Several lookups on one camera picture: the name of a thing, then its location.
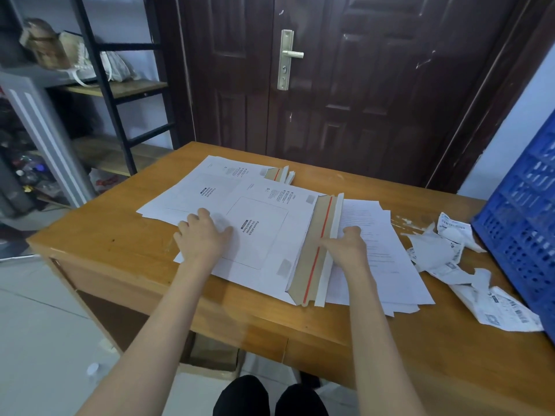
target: black metal ladder frame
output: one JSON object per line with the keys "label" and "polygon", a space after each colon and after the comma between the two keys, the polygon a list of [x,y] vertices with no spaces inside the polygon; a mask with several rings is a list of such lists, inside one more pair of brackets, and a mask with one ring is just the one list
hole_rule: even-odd
{"label": "black metal ladder frame", "polygon": [[[131,102],[137,99],[143,99],[144,97],[149,97],[152,95],[163,94],[168,87],[166,86],[165,88],[151,90],[151,91],[147,91],[139,94],[122,96],[122,97],[118,97],[117,99],[114,98],[112,89],[110,88],[110,84],[108,82],[108,77],[106,76],[106,71],[104,70],[104,66],[102,65],[101,51],[161,50],[162,45],[159,41],[158,30],[152,29],[149,23],[150,35],[152,40],[152,42],[150,43],[138,43],[138,44],[137,43],[131,43],[131,44],[98,43],[94,38],[93,30],[90,26],[89,18],[87,16],[87,12],[85,10],[85,5],[83,4],[83,0],[70,0],[70,1],[72,3],[73,12],[75,13],[75,16],[77,18],[79,28],[81,29],[83,41],[85,43],[85,46],[87,47],[87,51],[89,52],[90,62],[93,65],[94,72],[97,76],[98,85],[100,86],[102,96],[104,97],[104,102],[106,103],[106,107],[108,108],[108,114],[110,115],[110,119],[112,121],[112,124],[114,125],[115,135],[118,138],[121,149],[123,150],[125,164],[127,165],[129,174],[134,175],[137,173],[137,169],[135,166],[135,160],[133,159],[131,148],[163,132],[171,130],[175,126],[175,123],[172,120],[173,113],[168,114],[167,113],[168,108],[166,108],[166,115],[168,116],[167,124],[164,124],[153,130],[150,130],[130,140],[125,135],[125,130],[123,129],[121,118],[119,116],[118,105]],[[147,15],[151,18],[153,16],[152,14],[149,14],[149,12],[147,12]]]}

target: white wall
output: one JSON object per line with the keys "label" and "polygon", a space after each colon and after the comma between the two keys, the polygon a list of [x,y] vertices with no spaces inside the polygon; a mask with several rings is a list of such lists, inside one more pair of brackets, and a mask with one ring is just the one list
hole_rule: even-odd
{"label": "white wall", "polygon": [[487,200],[555,109],[555,45],[482,153],[458,194]]}
{"label": "white wall", "polygon": [[[150,42],[143,0],[83,0],[90,25],[97,39],[104,42]],[[21,18],[46,20],[56,32],[80,33],[69,0],[12,0]],[[151,51],[125,51],[120,54],[146,79],[158,80]],[[92,118],[94,132],[115,135],[106,104],[101,97],[76,95],[83,112]],[[118,106],[129,139],[168,122],[162,95],[155,95]],[[146,142],[171,148],[169,132]]]}

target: door lock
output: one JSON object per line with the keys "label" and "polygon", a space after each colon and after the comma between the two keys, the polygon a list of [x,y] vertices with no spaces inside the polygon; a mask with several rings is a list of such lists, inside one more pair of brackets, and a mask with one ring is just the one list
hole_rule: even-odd
{"label": "door lock", "polygon": [[293,36],[295,32],[290,29],[281,30],[281,46],[279,56],[279,75],[277,76],[277,89],[289,89],[289,73],[291,71],[291,58],[303,58],[305,53],[292,51]]}

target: black pants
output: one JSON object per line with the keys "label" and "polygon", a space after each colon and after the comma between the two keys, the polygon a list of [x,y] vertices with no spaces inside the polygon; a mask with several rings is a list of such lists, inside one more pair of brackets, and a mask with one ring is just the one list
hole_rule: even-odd
{"label": "black pants", "polygon": [[[221,392],[212,416],[270,416],[268,392],[257,377],[239,377]],[[318,394],[295,384],[277,401],[275,416],[328,416],[328,412]]]}

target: door panel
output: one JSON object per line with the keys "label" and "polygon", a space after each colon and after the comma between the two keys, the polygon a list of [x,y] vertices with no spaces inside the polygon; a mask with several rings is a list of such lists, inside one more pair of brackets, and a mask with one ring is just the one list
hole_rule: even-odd
{"label": "door panel", "polygon": [[197,141],[266,152],[274,0],[179,0]]}
{"label": "door panel", "polygon": [[[267,153],[418,185],[517,0],[275,0]],[[281,29],[295,31],[288,91]]]}

